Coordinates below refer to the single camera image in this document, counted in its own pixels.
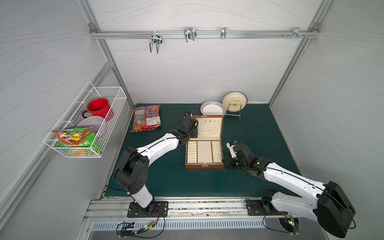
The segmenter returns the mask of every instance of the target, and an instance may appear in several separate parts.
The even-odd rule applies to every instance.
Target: dark green mat
[[[186,111],[201,115],[201,104],[161,104],[162,126],[154,131],[131,133],[129,125],[122,149],[147,145],[162,137],[180,122]],[[267,157],[280,166],[299,173],[286,146],[283,136],[267,104],[249,104],[242,111],[242,118],[228,116],[224,119],[222,144],[235,139],[249,146],[256,156]],[[224,148],[224,156],[229,155]],[[165,197],[261,197],[269,189],[293,194],[287,189],[240,171],[227,169],[185,169],[185,148],[175,149],[156,160],[149,168],[147,188],[153,196]],[[122,187],[111,179],[113,188]],[[105,196],[127,196],[124,191],[111,189]]]

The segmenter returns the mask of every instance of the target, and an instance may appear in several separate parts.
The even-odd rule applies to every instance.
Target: snack bag
[[[131,132],[151,131],[161,126],[160,105],[135,108]]]
[[[61,147],[90,147],[95,134],[91,128],[74,128],[52,131],[59,139]]]

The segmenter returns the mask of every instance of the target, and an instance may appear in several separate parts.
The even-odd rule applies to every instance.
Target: mug handle
[[[84,110],[81,115],[83,116],[83,118],[87,118],[86,116],[84,116],[84,113],[87,113],[88,111],[87,110]]]

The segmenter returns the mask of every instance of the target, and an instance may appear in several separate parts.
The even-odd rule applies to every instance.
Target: red mug
[[[111,108],[111,105],[109,104],[106,98],[96,98],[92,100],[90,103],[88,103],[87,110],[83,111],[82,116],[86,118],[84,116],[84,113],[89,112],[93,116],[100,116],[104,118],[106,121],[109,121],[115,115],[113,112],[113,109],[111,109],[110,113],[108,114],[108,111],[110,108]]]

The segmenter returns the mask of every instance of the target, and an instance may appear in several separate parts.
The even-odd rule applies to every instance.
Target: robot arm
[[[184,147],[189,138],[197,137],[198,121],[186,115],[180,126],[168,131],[162,138],[134,149],[124,150],[123,161],[113,172],[114,179],[127,190],[137,204],[146,212],[152,211],[153,196],[145,186],[148,167],[165,153]]]
[[[264,157],[255,157],[243,143],[230,141],[227,147],[231,156],[223,158],[223,163],[228,169],[243,169],[254,177],[274,182],[302,196],[294,197],[270,190],[261,201],[261,208],[266,214],[274,211],[292,212],[318,222],[336,237],[345,237],[355,209],[338,184],[313,181]]]

